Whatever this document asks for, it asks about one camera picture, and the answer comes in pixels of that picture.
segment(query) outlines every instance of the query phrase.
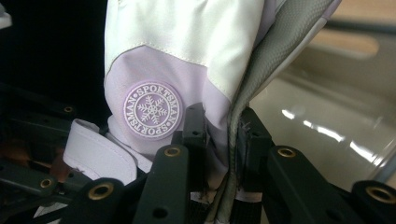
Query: black mechanical part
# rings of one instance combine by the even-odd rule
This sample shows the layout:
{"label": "black mechanical part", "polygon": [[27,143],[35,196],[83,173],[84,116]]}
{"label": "black mechanical part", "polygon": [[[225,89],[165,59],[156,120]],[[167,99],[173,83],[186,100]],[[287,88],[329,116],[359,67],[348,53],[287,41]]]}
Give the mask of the black mechanical part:
{"label": "black mechanical part", "polygon": [[147,179],[148,174],[142,174],[139,175],[134,182],[125,186],[124,195],[122,196],[122,200],[116,214],[116,216],[119,217],[119,220],[124,220],[124,223],[131,223],[131,220],[134,219]]}
{"label": "black mechanical part", "polygon": [[0,183],[46,197],[55,190],[58,180],[51,175],[0,159]]}
{"label": "black mechanical part", "polygon": [[246,203],[238,200],[233,201],[233,211],[230,217],[231,224],[260,224],[261,218],[261,203]]}
{"label": "black mechanical part", "polygon": [[53,193],[47,197],[39,197],[29,194],[17,193],[15,195],[18,199],[12,200],[7,204],[3,204],[0,211],[0,223],[7,220],[8,217],[12,217],[28,211],[30,209],[37,209],[38,206],[51,203],[71,203],[76,194],[74,192],[67,192],[66,194]]}
{"label": "black mechanical part", "polygon": [[190,200],[189,203],[189,224],[202,224],[205,223],[207,214],[209,213],[210,204],[198,203]]}
{"label": "black mechanical part", "polygon": [[62,216],[64,215],[64,211],[66,210],[66,208],[60,208],[58,210],[55,210],[53,212],[44,214],[42,216],[39,217],[35,217],[33,218],[31,221],[29,221],[29,224],[47,224],[47,223],[51,223],[52,221],[58,220],[60,218],[62,218]]}
{"label": "black mechanical part", "polygon": [[25,140],[34,161],[52,163],[56,148],[66,146],[70,120],[21,110],[8,111],[6,118],[8,138]]}
{"label": "black mechanical part", "polygon": [[395,223],[396,189],[376,181],[360,181],[353,185],[351,201],[367,223]]}
{"label": "black mechanical part", "polygon": [[274,145],[271,134],[251,108],[246,108],[239,120],[236,172],[240,186],[246,192],[262,192],[261,164]]}
{"label": "black mechanical part", "polygon": [[72,170],[64,181],[64,188],[69,191],[79,191],[91,181],[83,173]]}
{"label": "black mechanical part", "polygon": [[189,151],[181,145],[158,150],[137,206],[134,224],[187,222]]}
{"label": "black mechanical part", "polygon": [[59,103],[45,95],[23,90],[0,82],[1,98],[7,99],[7,107],[22,108],[23,110],[47,113],[59,118],[72,119],[76,114],[76,107]]}
{"label": "black mechanical part", "polygon": [[273,147],[267,169],[290,210],[290,223],[364,223],[299,150]]}
{"label": "black mechanical part", "polygon": [[100,178],[87,184],[64,211],[61,223],[117,223],[124,186],[116,179]]}
{"label": "black mechanical part", "polygon": [[205,111],[201,103],[186,108],[182,132],[182,145],[190,155],[191,191],[202,191],[205,183],[205,147],[206,147]]}
{"label": "black mechanical part", "polygon": [[171,144],[182,144],[183,142],[183,131],[175,131],[172,135]]}

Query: dark background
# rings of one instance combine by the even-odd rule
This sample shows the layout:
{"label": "dark background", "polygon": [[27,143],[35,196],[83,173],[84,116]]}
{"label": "dark background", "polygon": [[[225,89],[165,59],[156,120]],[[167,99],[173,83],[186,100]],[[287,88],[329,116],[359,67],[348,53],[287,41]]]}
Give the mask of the dark background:
{"label": "dark background", "polygon": [[104,0],[1,0],[13,25],[0,30],[0,82],[75,105],[105,123]]}

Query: screw hole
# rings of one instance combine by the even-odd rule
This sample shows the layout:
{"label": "screw hole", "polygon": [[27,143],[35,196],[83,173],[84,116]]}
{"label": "screw hole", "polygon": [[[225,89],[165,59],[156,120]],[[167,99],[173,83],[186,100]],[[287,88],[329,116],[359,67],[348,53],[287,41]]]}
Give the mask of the screw hole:
{"label": "screw hole", "polygon": [[381,203],[396,203],[396,196],[379,187],[367,187],[367,194]]}
{"label": "screw hole", "polygon": [[45,189],[45,188],[49,187],[51,184],[52,184],[52,181],[50,179],[44,179],[41,181],[40,187]]}
{"label": "screw hole", "polygon": [[326,210],[326,214],[329,218],[331,218],[334,221],[342,222],[344,220],[343,215],[337,210],[328,209]]}
{"label": "screw hole", "polygon": [[156,218],[165,218],[168,216],[168,212],[163,208],[156,208],[152,212],[152,215]]}
{"label": "screw hole", "polygon": [[73,107],[71,107],[71,106],[65,107],[65,108],[64,108],[64,112],[66,112],[66,113],[71,113],[71,112],[73,112]]}
{"label": "screw hole", "polygon": [[167,157],[175,157],[180,154],[180,149],[177,147],[169,147],[165,150],[164,153]]}
{"label": "screw hole", "polygon": [[277,153],[282,157],[292,158],[296,156],[296,153],[288,148],[281,148],[277,150]]}
{"label": "screw hole", "polygon": [[110,182],[102,183],[100,185],[95,186],[94,188],[90,189],[88,192],[88,197],[91,200],[102,200],[106,198],[113,192],[113,184]]}

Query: white fabric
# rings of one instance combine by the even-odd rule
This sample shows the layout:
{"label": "white fabric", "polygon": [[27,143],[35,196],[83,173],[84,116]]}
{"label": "white fabric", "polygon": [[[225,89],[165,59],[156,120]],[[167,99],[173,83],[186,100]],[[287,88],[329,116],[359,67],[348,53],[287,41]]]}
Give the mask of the white fabric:
{"label": "white fabric", "polygon": [[246,192],[243,189],[239,189],[236,192],[235,199],[241,202],[260,203],[262,201],[262,193]]}
{"label": "white fabric", "polygon": [[119,147],[122,147],[125,151],[131,153],[131,155],[135,158],[137,167],[139,167],[140,170],[142,170],[145,173],[148,173],[151,170],[152,161],[150,161],[146,157],[142,156],[138,152],[132,150],[130,147],[120,142],[117,138],[114,137],[113,134],[107,133],[106,138],[117,144]]}
{"label": "white fabric", "polygon": [[120,54],[145,45],[204,65],[209,80],[231,101],[248,63],[263,4],[263,0],[110,0],[106,74]]}
{"label": "white fabric", "polygon": [[64,162],[91,179],[111,177],[124,185],[134,181],[137,171],[134,157],[98,132],[96,125],[75,119],[67,140]]}
{"label": "white fabric", "polygon": [[[64,204],[64,203],[55,203],[55,204],[53,204],[53,205],[51,205],[49,207],[39,206],[37,208],[37,211],[35,211],[34,217],[41,217],[43,215],[46,215],[46,214],[51,213],[53,211],[59,210],[59,209],[64,208],[66,206],[67,206],[67,204]],[[60,219],[57,219],[57,220],[51,221],[51,222],[49,222],[47,224],[58,224],[58,223],[60,223],[60,221],[61,221]]]}
{"label": "white fabric", "polygon": [[6,28],[12,25],[11,16],[7,13],[0,15],[0,29]]}

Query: embroidered logo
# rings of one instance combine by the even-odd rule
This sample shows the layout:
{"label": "embroidered logo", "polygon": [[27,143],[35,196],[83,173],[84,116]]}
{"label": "embroidered logo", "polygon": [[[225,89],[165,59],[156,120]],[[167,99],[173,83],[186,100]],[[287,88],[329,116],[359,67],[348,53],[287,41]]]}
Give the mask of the embroidered logo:
{"label": "embroidered logo", "polygon": [[126,97],[124,117],[136,136],[153,140],[165,138],[180,123],[180,98],[168,84],[138,83]]}

